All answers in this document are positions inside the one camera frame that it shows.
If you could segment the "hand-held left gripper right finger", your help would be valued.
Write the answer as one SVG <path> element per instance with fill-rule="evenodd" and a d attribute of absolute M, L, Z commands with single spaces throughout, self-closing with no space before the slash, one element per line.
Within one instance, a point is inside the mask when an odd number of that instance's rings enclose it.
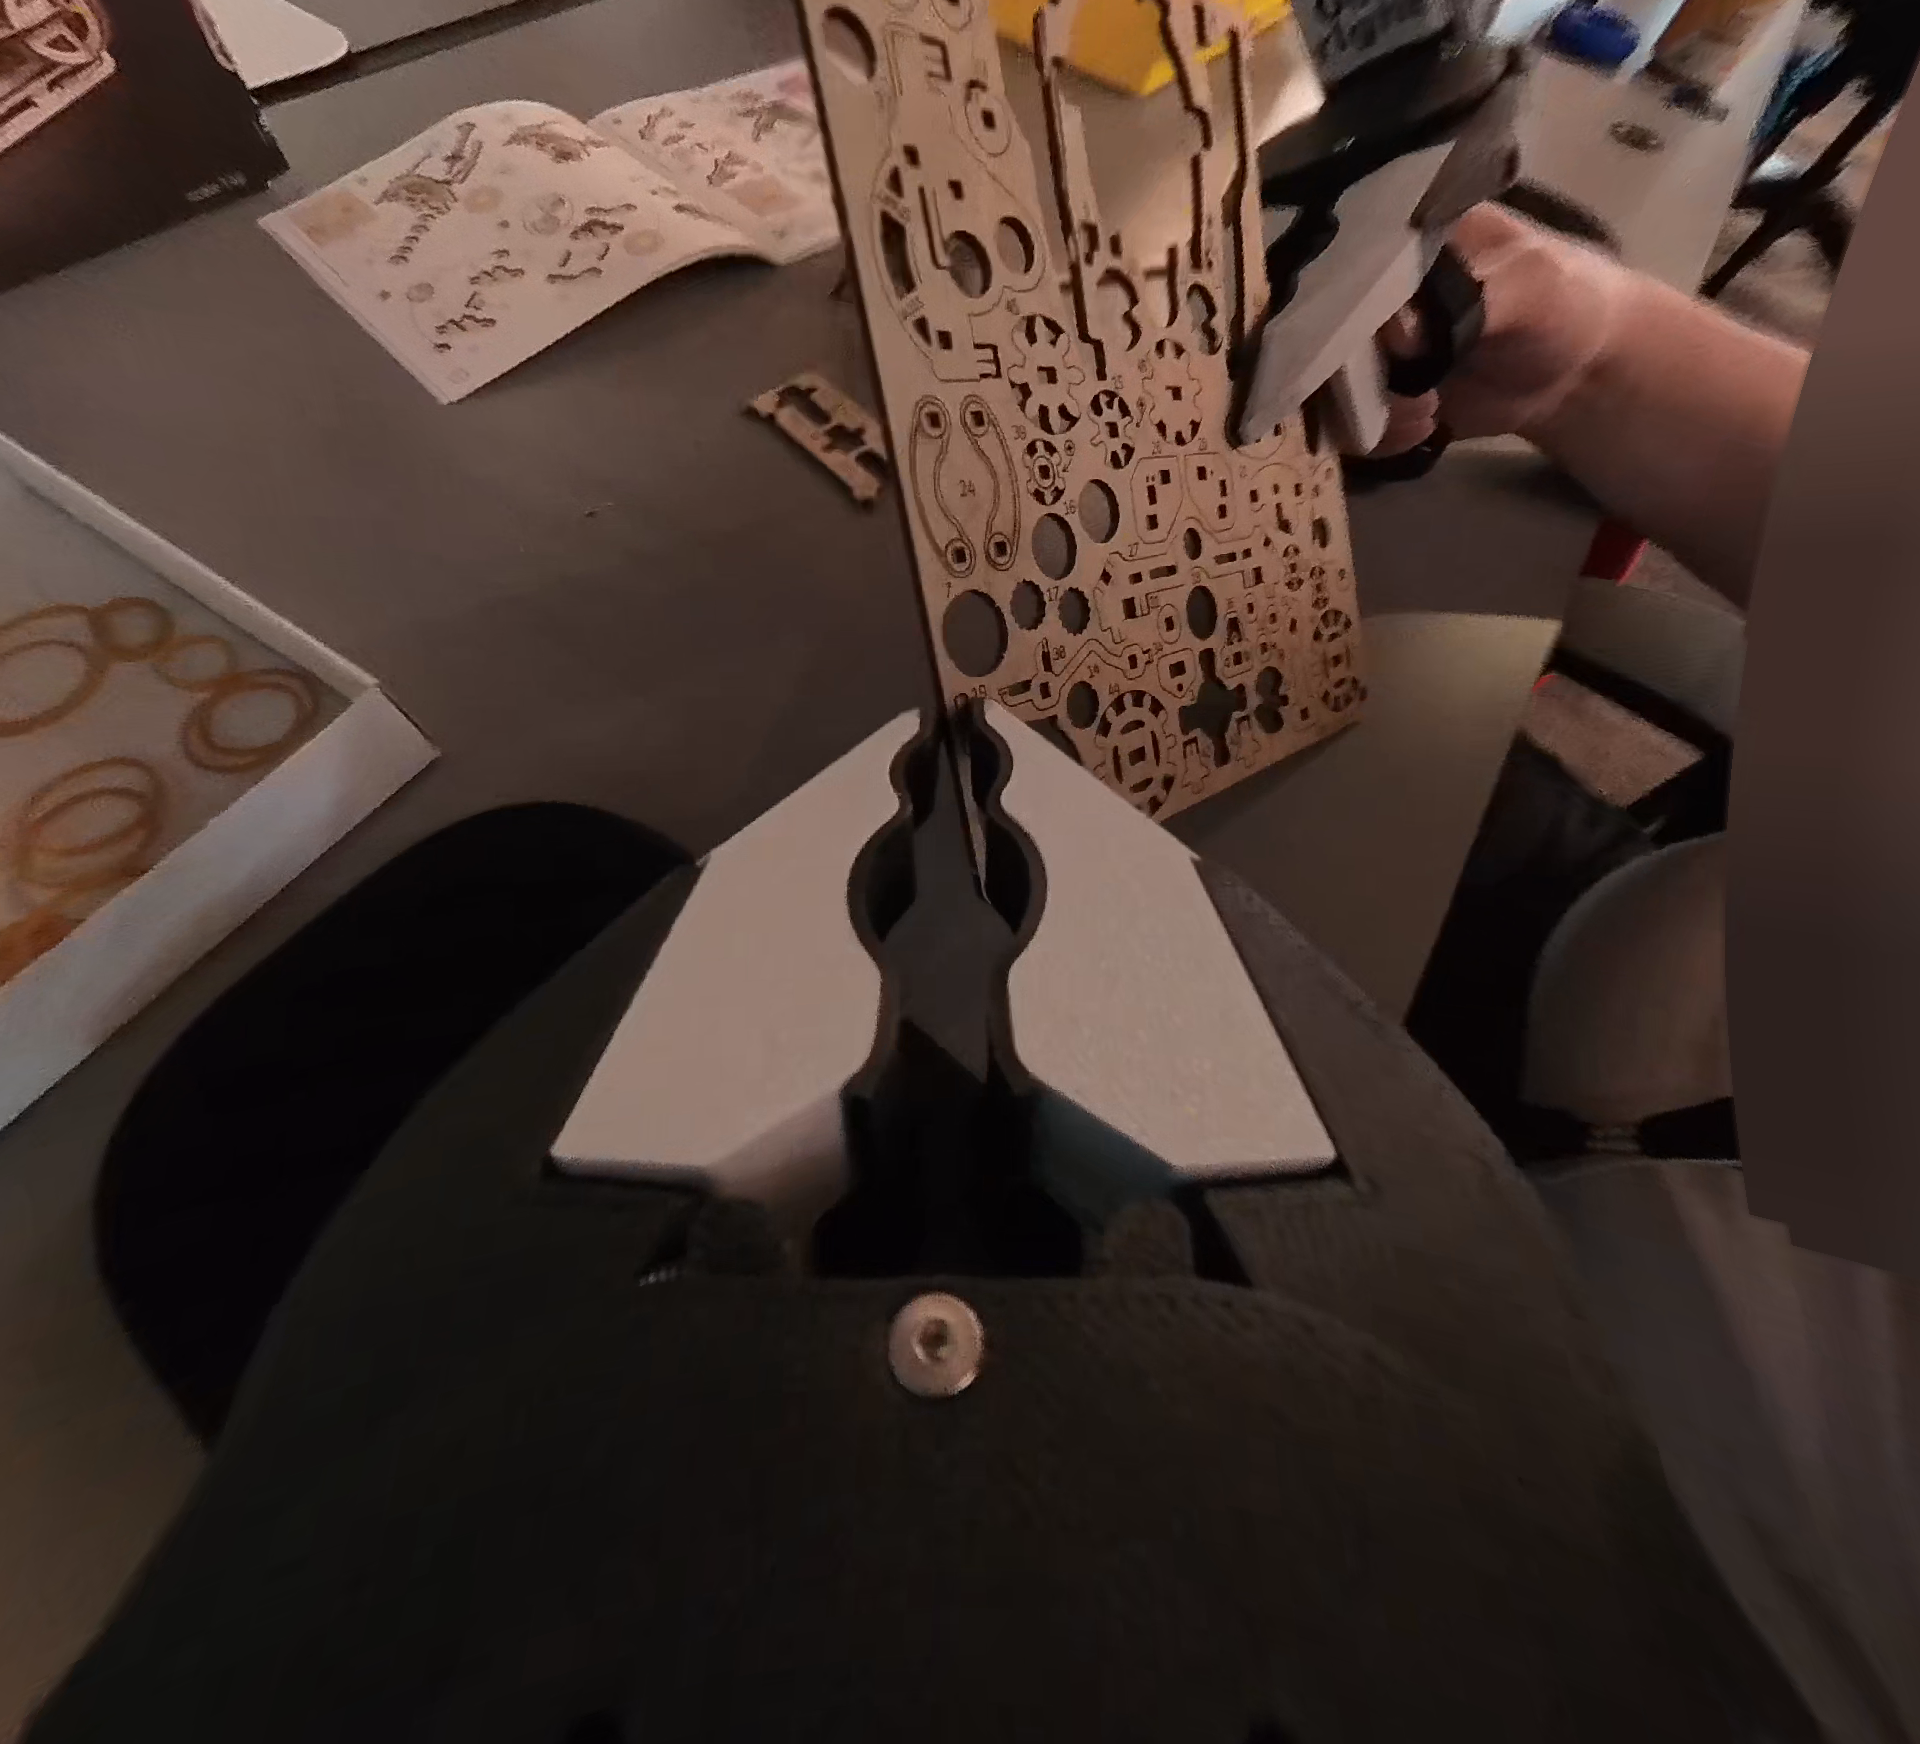
<path fill-rule="evenodd" d="M 981 835 L 1020 866 L 998 1046 L 1041 1191 L 1084 1227 L 1336 1145 L 1199 856 L 1002 704 L 969 706 Z"/>

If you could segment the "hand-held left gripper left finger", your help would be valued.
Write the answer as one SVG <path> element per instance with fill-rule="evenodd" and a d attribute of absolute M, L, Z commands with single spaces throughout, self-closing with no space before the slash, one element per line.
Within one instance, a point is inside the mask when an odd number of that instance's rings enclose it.
<path fill-rule="evenodd" d="M 903 711 L 699 859 L 552 1137 L 564 1179 L 754 1202 L 801 1257 L 900 1210 L 881 1120 L 962 1089 L 887 963 L 937 757 Z"/>

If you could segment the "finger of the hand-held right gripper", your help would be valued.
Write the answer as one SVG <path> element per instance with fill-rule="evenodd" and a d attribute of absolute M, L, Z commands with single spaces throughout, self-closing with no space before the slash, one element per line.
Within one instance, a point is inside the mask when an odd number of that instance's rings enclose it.
<path fill-rule="evenodd" d="M 1383 440 L 1390 398 L 1437 389 L 1480 337 L 1480 283 L 1451 228 L 1480 198 L 1480 147 L 1446 137 L 1325 200 L 1279 194 L 1269 304 L 1240 354 L 1233 440 L 1312 412 L 1309 440 Z"/>

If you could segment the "laser-cut wooden parts sheet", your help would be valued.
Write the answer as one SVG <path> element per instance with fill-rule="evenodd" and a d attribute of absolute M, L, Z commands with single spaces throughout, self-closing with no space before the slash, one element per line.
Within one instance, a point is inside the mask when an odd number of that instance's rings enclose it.
<path fill-rule="evenodd" d="M 1151 817 L 1346 729 L 1340 463 L 1233 433 L 1269 304 L 1218 0 L 798 0 L 927 638 Z"/>

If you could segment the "long wooden strip part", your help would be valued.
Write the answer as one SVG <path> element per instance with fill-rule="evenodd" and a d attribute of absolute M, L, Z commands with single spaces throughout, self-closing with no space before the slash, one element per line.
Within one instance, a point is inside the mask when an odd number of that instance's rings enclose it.
<path fill-rule="evenodd" d="M 859 504 L 872 505 L 889 483 L 891 449 L 884 422 L 819 369 L 758 389 L 748 411 L 823 467 Z"/>

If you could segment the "person's right forearm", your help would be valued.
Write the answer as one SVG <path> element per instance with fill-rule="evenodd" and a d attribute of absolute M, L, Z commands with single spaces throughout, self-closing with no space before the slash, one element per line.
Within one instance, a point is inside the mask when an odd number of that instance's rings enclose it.
<path fill-rule="evenodd" d="M 1812 350 L 1645 273 L 1612 276 L 1597 348 L 1537 445 L 1745 607 Z"/>

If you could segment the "black model kit box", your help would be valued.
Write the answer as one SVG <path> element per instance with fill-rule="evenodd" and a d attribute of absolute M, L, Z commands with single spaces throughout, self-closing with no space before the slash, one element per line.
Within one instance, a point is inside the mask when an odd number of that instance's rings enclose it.
<path fill-rule="evenodd" d="M 200 0 L 4 0 L 4 289 L 280 171 Z"/>

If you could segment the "person's right hand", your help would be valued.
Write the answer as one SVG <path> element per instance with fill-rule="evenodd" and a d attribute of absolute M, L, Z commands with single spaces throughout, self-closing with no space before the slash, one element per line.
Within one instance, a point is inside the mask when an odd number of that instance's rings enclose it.
<path fill-rule="evenodd" d="M 1631 289 L 1631 269 L 1605 248 L 1499 200 L 1463 211 L 1446 246 L 1480 289 L 1480 330 L 1437 389 L 1388 398 L 1384 433 L 1366 463 L 1412 456 L 1442 430 L 1520 437 L 1547 453 Z"/>

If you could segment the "black pad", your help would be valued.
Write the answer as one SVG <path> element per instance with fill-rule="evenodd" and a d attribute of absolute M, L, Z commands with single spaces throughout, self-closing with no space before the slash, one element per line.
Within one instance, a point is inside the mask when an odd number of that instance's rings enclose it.
<path fill-rule="evenodd" d="M 513 1006 L 695 855 L 610 810 L 501 803 L 406 847 L 152 1063 L 91 1191 L 108 1308 L 210 1450 L 305 1254 Z"/>

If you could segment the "white cardboard tray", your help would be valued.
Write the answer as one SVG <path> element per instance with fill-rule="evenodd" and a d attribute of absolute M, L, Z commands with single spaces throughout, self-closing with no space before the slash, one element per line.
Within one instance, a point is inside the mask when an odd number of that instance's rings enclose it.
<path fill-rule="evenodd" d="M 198 835 L 4 984 L 6 1127 L 435 757 L 358 665 L 6 437 L 4 617 L 123 595 L 176 599 L 237 627 L 319 677 L 339 704 Z"/>

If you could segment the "wooden rings in box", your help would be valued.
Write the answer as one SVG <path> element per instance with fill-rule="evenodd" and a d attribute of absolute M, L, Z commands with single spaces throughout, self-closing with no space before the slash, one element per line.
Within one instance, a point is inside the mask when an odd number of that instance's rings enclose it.
<path fill-rule="evenodd" d="M 4 617 L 4 981 L 300 750 L 336 692 L 149 595 Z"/>

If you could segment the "open instruction booklet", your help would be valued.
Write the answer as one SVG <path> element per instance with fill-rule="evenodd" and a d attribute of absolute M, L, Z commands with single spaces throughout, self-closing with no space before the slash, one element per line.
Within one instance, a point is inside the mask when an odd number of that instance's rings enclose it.
<path fill-rule="evenodd" d="M 662 276 L 842 235 L 798 55 L 588 119 L 469 105 L 264 228 L 443 405 Z"/>

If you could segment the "white cardboard flap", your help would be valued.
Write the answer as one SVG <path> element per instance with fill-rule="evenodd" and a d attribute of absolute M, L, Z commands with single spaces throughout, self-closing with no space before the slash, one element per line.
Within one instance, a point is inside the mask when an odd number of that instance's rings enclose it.
<path fill-rule="evenodd" d="M 343 27 L 285 0 L 186 0 L 217 58 L 249 92 L 274 89 L 348 58 Z"/>

